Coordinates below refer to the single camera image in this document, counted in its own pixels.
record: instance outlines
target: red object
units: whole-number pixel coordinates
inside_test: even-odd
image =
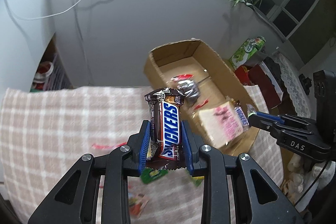
[[[193,77],[194,75],[177,75],[173,78],[171,78],[171,80],[175,81],[175,82],[178,82],[178,81],[181,81],[181,80],[187,80],[191,77]]]
[[[243,65],[239,66],[235,70],[235,74],[239,79],[240,83],[242,83],[243,85],[253,85],[253,83],[249,79],[248,73],[244,70]]]
[[[50,64],[41,63],[37,67],[37,72],[40,73],[40,74],[47,73],[50,70],[50,68],[51,68]]]
[[[259,86],[268,109],[274,108],[281,103],[271,80],[263,72],[259,65],[255,65],[252,69],[250,69],[248,75],[251,81]]]
[[[118,148],[119,146],[122,146],[122,145],[125,145],[127,143],[120,143],[120,144],[117,144],[117,145],[99,145],[99,144],[96,144],[94,143],[91,147],[93,149],[99,149],[99,150],[114,150],[116,148]]]
[[[208,99],[205,99],[204,102],[203,102],[203,104],[195,106],[194,110],[196,110],[196,109],[198,109],[198,108],[204,106],[206,103],[209,103],[209,100],[208,100]]]
[[[44,83],[43,84],[36,84],[35,89],[36,90],[43,90],[43,86],[44,86]]]

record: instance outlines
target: red box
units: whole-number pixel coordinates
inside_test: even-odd
[[[235,74],[239,79],[240,83],[242,83],[243,85],[253,85],[247,72],[244,70],[243,65],[239,66],[238,69],[235,70]]]
[[[281,100],[275,91],[271,80],[263,72],[259,65],[255,65],[252,69],[250,69],[248,74],[251,81],[259,86],[268,109],[274,108],[281,104]]]

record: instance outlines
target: white lace tablecloth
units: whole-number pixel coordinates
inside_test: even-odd
[[[281,79],[283,80],[295,112],[299,117],[310,118],[310,101],[299,80],[299,72],[295,66],[280,52],[271,56],[275,63],[280,65]]]

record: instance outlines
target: cardboard box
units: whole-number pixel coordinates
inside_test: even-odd
[[[146,61],[144,73],[153,89],[173,87],[170,79],[181,74],[193,74],[197,82],[210,76],[210,79],[199,86],[201,97],[198,102],[209,100],[204,108],[213,108],[225,103],[226,96],[240,100],[245,114],[247,113],[246,104],[256,108],[235,74],[221,57],[201,40],[179,41],[153,49]],[[202,135],[205,143],[229,155],[237,156],[248,152],[259,132],[257,128],[250,128],[229,145],[217,147],[201,127],[197,115],[192,115],[186,105],[181,107],[181,117],[188,120],[193,132]]]

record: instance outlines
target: pink plaid cloth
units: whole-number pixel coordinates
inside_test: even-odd
[[[118,145],[149,118],[144,94],[150,87],[82,87],[41,93],[7,90],[0,115],[0,158],[9,200],[23,223],[58,180],[83,154],[107,154],[93,145]],[[261,111],[266,104],[257,86],[246,90]],[[260,131],[249,154],[280,185],[280,149]],[[132,223],[199,223],[203,187],[195,187],[185,169],[170,171],[145,185],[129,178],[132,190],[149,196],[142,215]],[[97,223],[100,223],[99,193]],[[234,222],[231,198],[231,220]]]

